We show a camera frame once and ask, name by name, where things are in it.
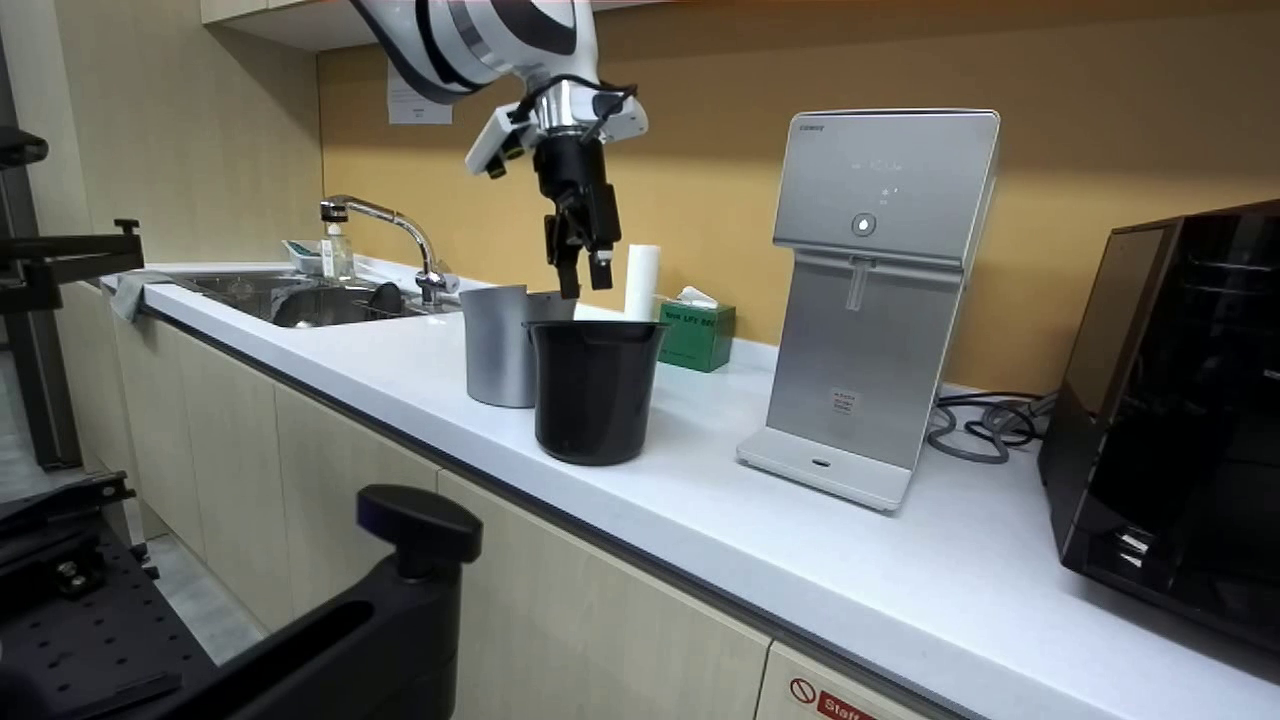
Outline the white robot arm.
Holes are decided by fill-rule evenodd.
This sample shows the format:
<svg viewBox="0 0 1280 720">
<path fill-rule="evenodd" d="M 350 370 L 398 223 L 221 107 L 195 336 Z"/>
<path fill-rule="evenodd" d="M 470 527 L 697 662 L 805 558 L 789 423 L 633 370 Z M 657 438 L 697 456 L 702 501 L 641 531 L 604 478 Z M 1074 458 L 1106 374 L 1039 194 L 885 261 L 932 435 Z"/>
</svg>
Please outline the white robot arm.
<svg viewBox="0 0 1280 720">
<path fill-rule="evenodd" d="M 455 105 L 514 74 L 525 94 L 498 105 L 470 141 L 465 169 L 498 175 L 529 157 L 541 192 L 545 246 L 564 301 L 580 295 L 574 261 L 596 288 L 612 285 L 619 239 L 604 149 L 647 133 L 633 84 L 596 71 L 587 0 L 350 0 L 398 80 L 431 105 Z"/>
</svg>

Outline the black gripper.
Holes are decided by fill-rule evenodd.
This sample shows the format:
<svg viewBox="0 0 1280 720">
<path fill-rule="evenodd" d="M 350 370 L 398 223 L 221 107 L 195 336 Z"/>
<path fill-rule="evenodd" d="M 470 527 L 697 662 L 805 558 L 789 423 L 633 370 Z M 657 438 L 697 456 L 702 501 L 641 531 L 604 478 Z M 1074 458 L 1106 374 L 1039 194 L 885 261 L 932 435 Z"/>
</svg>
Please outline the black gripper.
<svg viewBox="0 0 1280 720">
<path fill-rule="evenodd" d="M 596 137 L 545 137 L 535 149 L 541 192 L 556 204 L 545 217 L 546 264 L 564 301 L 580 295 L 580 223 L 587 219 L 593 288 L 612 288 L 612 243 L 619 239 L 616 192 L 604 175 Z"/>
</svg>

